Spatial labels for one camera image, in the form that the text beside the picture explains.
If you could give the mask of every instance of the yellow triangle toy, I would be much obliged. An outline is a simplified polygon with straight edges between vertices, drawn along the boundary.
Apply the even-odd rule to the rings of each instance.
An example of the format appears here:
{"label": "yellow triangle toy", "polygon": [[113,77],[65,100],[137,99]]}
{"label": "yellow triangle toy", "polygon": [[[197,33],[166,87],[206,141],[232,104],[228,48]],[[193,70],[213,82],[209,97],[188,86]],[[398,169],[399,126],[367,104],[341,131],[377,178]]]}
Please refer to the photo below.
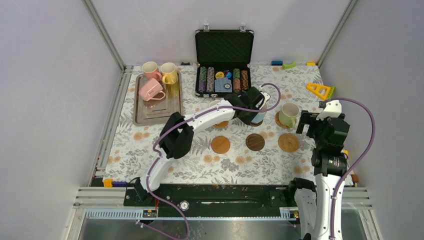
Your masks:
{"label": "yellow triangle toy", "polygon": [[331,98],[333,95],[334,89],[336,89],[335,86],[324,86],[316,83],[308,83],[306,85],[306,89],[311,91],[313,94],[315,94],[317,97],[319,97],[322,100],[326,100],[328,98]]}

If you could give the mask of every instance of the dark wooden coaster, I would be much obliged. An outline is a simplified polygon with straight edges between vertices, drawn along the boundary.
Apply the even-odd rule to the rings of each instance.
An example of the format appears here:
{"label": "dark wooden coaster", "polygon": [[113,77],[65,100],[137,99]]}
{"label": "dark wooden coaster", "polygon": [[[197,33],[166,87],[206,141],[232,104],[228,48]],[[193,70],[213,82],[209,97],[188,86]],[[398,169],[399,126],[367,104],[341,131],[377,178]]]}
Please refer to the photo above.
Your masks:
{"label": "dark wooden coaster", "polygon": [[260,122],[258,122],[258,123],[253,123],[253,122],[251,122],[251,123],[250,123],[250,125],[251,125],[252,127],[257,127],[257,126],[260,126],[263,122],[264,122],[264,120],[262,120],[262,121],[260,121]]}
{"label": "dark wooden coaster", "polygon": [[299,149],[300,143],[295,135],[284,133],[278,138],[278,145],[283,151],[294,153]]}
{"label": "dark wooden coaster", "polygon": [[210,143],[212,150],[217,154],[225,154],[230,150],[230,140],[225,136],[217,136]]}
{"label": "dark wooden coaster", "polygon": [[223,121],[218,124],[213,125],[217,129],[223,129],[228,125],[228,121]]}
{"label": "dark wooden coaster", "polygon": [[280,111],[278,111],[278,112],[275,114],[275,123],[276,123],[278,126],[282,127],[282,128],[289,129],[289,128],[290,128],[289,126],[284,125],[284,124],[282,124],[282,123],[280,122],[280,120],[279,120],[279,115],[280,115]]}
{"label": "dark wooden coaster", "polygon": [[253,133],[246,138],[246,145],[252,151],[260,151],[265,146],[265,139],[261,135]]}

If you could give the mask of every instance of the metal frame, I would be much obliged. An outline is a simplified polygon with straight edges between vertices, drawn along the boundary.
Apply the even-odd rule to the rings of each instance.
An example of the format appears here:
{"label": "metal frame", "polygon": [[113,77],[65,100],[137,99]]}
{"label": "metal frame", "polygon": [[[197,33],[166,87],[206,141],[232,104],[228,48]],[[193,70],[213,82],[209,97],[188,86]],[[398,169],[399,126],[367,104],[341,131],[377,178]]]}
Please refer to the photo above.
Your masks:
{"label": "metal frame", "polygon": [[321,68],[321,66],[323,65],[323,62],[328,52],[332,48],[334,41],[339,36],[340,31],[342,30],[343,26],[345,25],[346,21],[348,20],[349,16],[351,15],[358,1],[359,0],[350,0],[349,3],[347,4],[347,7],[344,10],[343,14],[341,15],[341,18],[338,21],[337,26],[335,27],[333,33],[331,34],[330,39],[328,40],[327,44],[324,47],[324,51],[322,51],[321,56],[319,56],[318,61],[316,61],[316,65],[318,66],[318,68]]}
{"label": "metal frame", "polygon": [[133,68],[133,66],[127,66],[125,68],[125,72],[123,72],[120,80],[117,83],[115,94],[113,96],[113,102],[110,106],[107,121],[103,129],[102,138],[97,148],[96,153],[98,155],[96,155],[90,172],[89,181],[87,184],[88,187],[92,183],[93,176],[102,176],[104,174],[100,170],[104,169],[106,167],[106,163],[108,162],[115,132],[118,127],[118,120],[120,118],[121,110],[124,104],[125,95],[128,85],[130,84],[131,75],[133,73]]}
{"label": "metal frame", "polygon": [[100,33],[101,37],[104,40],[104,43],[106,44],[107,48],[110,51],[110,54],[112,54],[113,59],[115,60],[118,67],[124,71],[125,70],[125,63],[122,60],[121,56],[118,53],[117,48],[115,47],[114,43],[112,42],[111,37],[108,34],[108,31],[105,28],[105,25],[102,22],[102,19],[100,18],[99,14],[97,13],[96,8],[94,7],[94,4],[92,0],[82,0],[84,3],[87,12],[90,14],[95,26],[98,29],[98,32]]}
{"label": "metal frame", "polygon": [[[151,209],[151,207],[124,206],[125,194],[124,187],[80,187],[74,201],[74,218],[66,239],[78,239],[84,219],[139,220],[144,209]],[[367,238],[383,240],[365,187],[346,187],[342,196],[342,209],[357,210]],[[297,210],[297,207],[280,207],[281,217],[189,217],[188,219],[197,221],[290,221],[290,212]],[[158,217],[155,219],[182,220],[182,217]]]}

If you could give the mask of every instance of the yellow poker chip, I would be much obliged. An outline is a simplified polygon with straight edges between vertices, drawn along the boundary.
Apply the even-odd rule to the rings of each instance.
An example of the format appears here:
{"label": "yellow poker chip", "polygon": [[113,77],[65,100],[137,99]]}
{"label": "yellow poker chip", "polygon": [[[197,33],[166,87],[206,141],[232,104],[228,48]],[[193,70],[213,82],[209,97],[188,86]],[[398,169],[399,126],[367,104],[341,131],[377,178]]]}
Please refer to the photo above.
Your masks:
{"label": "yellow poker chip", "polygon": [[220,79],[220,78],[223,78],[223,77],[225,77],[225,75],[222,71],[219,71],[215,74],[216,79]]}

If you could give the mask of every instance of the white wall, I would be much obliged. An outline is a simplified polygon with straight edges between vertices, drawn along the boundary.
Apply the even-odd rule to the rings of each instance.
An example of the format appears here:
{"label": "white wall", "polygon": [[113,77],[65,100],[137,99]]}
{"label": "white wall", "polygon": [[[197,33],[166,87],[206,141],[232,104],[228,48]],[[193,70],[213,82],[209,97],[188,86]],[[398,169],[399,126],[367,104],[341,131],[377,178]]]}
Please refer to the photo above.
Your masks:
{"label": "white wall", "polygon": [[58,240],[120,70],[80,0],[2,0],[0,35],[0,239]]}
{"label": "white wall", "polygon": [[123,61],[195,62],[195,30],[255,32],[252,63],[316,62],[348,0],[94,0]]}
{"label": "white wall", "polygon": [[[374,114],[374,145],[355,172],[375,207],[384,240],[423,239],[424,1],[359,1],[321,75],[337,96]],[[365,111],[343,105],[356,159],[370,137]]]}

